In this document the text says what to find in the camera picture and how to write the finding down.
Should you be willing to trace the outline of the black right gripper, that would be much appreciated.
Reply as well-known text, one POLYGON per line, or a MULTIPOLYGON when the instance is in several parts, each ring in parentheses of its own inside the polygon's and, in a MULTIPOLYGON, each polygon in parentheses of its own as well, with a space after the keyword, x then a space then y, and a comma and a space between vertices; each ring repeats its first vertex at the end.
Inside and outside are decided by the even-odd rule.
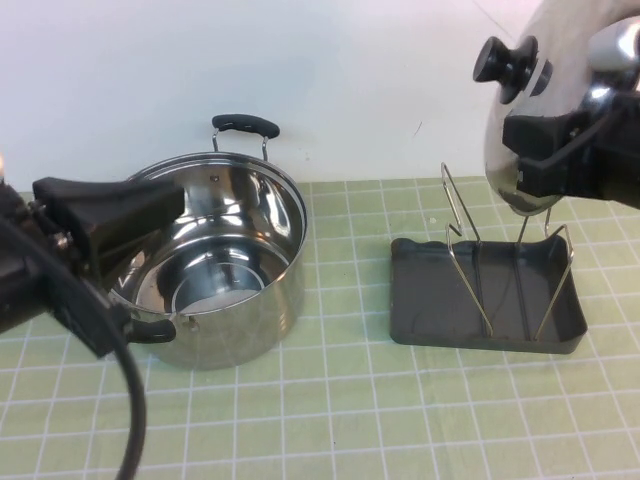
POLYGON ((502 144, 521 158, 518 189, 532 196, 588 196, 594 143, 599 197, 638 209, 639 94, 617 95, 603 120, 594 143, 588 132, 572 140, 583 129, 582 112, 507 116, 502 144))

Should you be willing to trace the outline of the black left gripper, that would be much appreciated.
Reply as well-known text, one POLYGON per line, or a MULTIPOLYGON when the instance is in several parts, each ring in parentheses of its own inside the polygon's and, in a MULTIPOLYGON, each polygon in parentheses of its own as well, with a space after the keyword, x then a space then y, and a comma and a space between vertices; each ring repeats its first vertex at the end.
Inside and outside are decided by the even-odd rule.
MULTIPOLYGON (((33 183, 35 198, 83 226, 96 273, 117 273, 154 232, 184 211, 184 189, 173 181, 80 182, 47 177, 33 183)), ((11 187, 1 189, 1 332, 48 313, 96 357, 125 350, 124 309, 71 271, 11 187)))

